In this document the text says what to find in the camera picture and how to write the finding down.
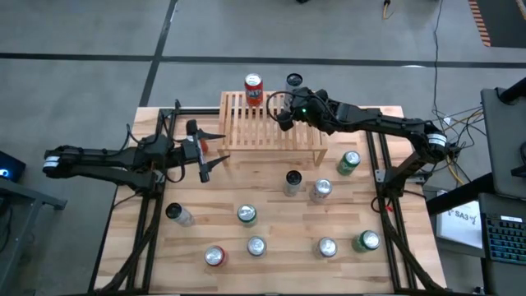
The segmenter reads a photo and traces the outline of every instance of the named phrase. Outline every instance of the desk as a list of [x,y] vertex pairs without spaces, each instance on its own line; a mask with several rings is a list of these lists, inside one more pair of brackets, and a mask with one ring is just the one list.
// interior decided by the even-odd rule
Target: desk
[[[398,106],[381,109],[384,114],[403,115]],[[154,132],[158,110],[138,109],[133,127],[136,137]],[[190,118],[195,118],[199,127],[207,132],[219,130],[218,115],[178,116],[176,138],[184,136],[185,122]],[[351,248],[351,238],[363,230],[383,234],[380,216],[370,208],[376,190],[365,132],[335,133],[328,139],[329,150],[318,168],[308,152],[295,155],[237,152],[228,167],[218,165],[210,175],[210,181],[202,184],[197,167],[187,166],[186,178],[181,183],[168,183],[163,208],[171,202],[181,203],[195,216],[196,225],[182,228],[162,216],[150,292],[392,292],[385,244],[366,254],[358,254]],[[392,136],[387,139],[393,164],[401,163],[411,154],[412,147],[407,140]],[[217,141],[209,143],[207,158],[218,157],[218,144]],[[376,147],[381,157],[380,145]],[[362,163],[351,177],[340,176],[335,169],[347,150],[356,150],[362,157]],[[286,197],[282,192],[284,176],[290,169],[299,170],[303,176],[302,189],[295,197]],[[178,178],[179,169],[171,169],[169,175]],[[318,178],[328,178],[334,185],[323,205],[313,204],[307,193]],[[413,185],[408,185],[407,189],[421,191]],[[115,202],[131,194],[127,187],[120,187]],[[407,194],[400,202],[412,252],[434,281],[445,286],[425,201]],[[245,229],[237,221],[236,210],[242,203],[251,203],[258,210],[258,223],[253,228]],[[95,288],[107,284],[130,254],[140,206],[138,197],[122,203],[113,211],[96,271]],[[268,248],[264,258],[254,259],[247,253],[247,240],[252,235],[266,238]],[[311,250],[313,243],[323,236],[335,238],[339,245],[338,254],[328,260],[315,259]],[[218,244],[228,252],[226,266],[212,268],[205,264],[204,251],[212,244]],[[138,275],[144,270],[144,257],[143,254]],[[399,253],[397,261],[402,283],[406,283]],[[140,284],[141,277],[137,276],[136,285]]]

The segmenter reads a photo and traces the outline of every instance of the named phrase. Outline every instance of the green soda can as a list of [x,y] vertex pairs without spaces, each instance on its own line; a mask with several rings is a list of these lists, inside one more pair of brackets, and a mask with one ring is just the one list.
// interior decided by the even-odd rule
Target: green soda can
[[253,205],[242,205],[238,209],[238,219],[245,227],[252,227],[257,222],[257,212]]
[[380,246],[380,236],[372,231],[366,230],[353,238],[353,249],[356,252],[370,252]]
[[343,176],[349,176],[360,164],[360,154],[356,151],[345,152],[344,157],[339,161],[336,170]]

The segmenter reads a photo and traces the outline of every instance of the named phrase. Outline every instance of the wooden table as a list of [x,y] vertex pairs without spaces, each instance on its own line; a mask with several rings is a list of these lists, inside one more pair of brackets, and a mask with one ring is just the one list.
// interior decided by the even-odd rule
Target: wooden table
[[[381,110],[384,114],[403,116],[399,106],[381,107]],[[141,138],[153,133],[157,114],[157,108],[138,109],[134,135]],[[197,119],[199,127],[207,132],[218,131],[217,115],[181,116],[176,123],[177,138],[184,136],[185,122],[190,118]],[[197,167],[187,166],[187,176],[181,183],[168,183],[164,207],[171,202],[181,203],[195,216],[196,225],[183,228],[162,216],[150,292],[392,292],[383,241],[378,250],[365,254],[351,248],[351,238],[366,229],[376,231],[383,238],[380,216],[370,208],[376,191],[365,133],[335,133],[328,139],[329,150],[318,168],[310,153],[238,152],[228,167],[218,165],[210,181],[202,184]],[[407,140],[393,136],[388,136],[387,140],[393,165],[411,154],[412,147]],[[207,158],[218,157],[217,146],[218,142],[209,143]],[[376,147],[382,164],[380,145]],[[362,163],[350,177],[343,177],[336,172],[335,166],[347,150],[358,151]],[[290,169],[299,170],[304,180],[295,197],[286,197],[282,192],[284,176]],[[171,169],[169,174],[178,178],[179,169]],[[323,205],[313,204],[307,193],[318,178],[328,178],[334,186]],[[422,190],[410,184],[407,189]],[[116,202],[131,194],[127,187],[119,188]],[[400,202],[411,251],[434,281],[445,286],[425,201],[406,194]],[[236,210],[243,203],[257,208],[258,223],[253,228],[243,228],[238,222]],[[95,288],[107,284],[130,254],[140,204],[141,199],[134,198],[113,211]],[[246,251],[247,240],[252,235],[266,239],[268,249],[264,258],[255,259]],[[338,254],[331,259],[316,259],[312,246],[324,236],[335,238]],[[226,266],[214,268],[205,264],[204,251],[213,244],[227,250]],[[398,251],[397,262],[403,287],[407,287]],[[137,285],[141,283],[143,265],[139,264]]]

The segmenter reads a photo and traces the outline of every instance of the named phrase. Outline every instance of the red can label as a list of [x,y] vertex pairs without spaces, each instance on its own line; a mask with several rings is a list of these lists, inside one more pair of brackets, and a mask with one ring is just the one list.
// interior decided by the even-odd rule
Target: red can label
[[258,74],[245,77],[245,96],[249,106],[259,106],[263,102],[263,80]]

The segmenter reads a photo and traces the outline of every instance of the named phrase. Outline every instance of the can lid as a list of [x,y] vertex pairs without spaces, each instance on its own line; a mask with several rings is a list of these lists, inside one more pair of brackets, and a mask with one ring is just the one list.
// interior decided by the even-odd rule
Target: can lid
[[290,86],[300,86],[303,82],[303,77],[297,73],[288,74],[287,84]]
[[356,151],[349,151],[345,154],[345,160],[350,164],[359,164],[360,163],[360,154]]
[[290,185],[298,185],[302,182],[302,175],[297,170],[292,170],[287,173],[287,183]]
[[325,257],[332,257],[336,255],[338,246],[332,238],[322,238],[319,242],[320,252]]
[[266,250],[265,240],[261,237],[251,237],[248,240],[248,251],[254,256],[261,256]]
[[368,230],[363,233],[363,243],[371,250],[376,250],[380,246],[380,237],[376,232]]
[[241,205],[238,209],[238,218],[241,221],[250,221],[256,217],[256,208],[253,205]]
[[218,246],[212,246],[206,249],[205,261],[206,263],[217,266],[221,264],[224,259],[223,249]]
[[316,189],[320,193],[329,194],[332,192],[332,184],[327,179],[318,179],[316,181]]
[[245,82],[250,86],[258,86],[261,83],[261,76],[255,73],[248,74],[245,77]]
[[182,206],[177,202],[173,202],[166,207],[166,216],[170,219],[177,219],[182,212]]

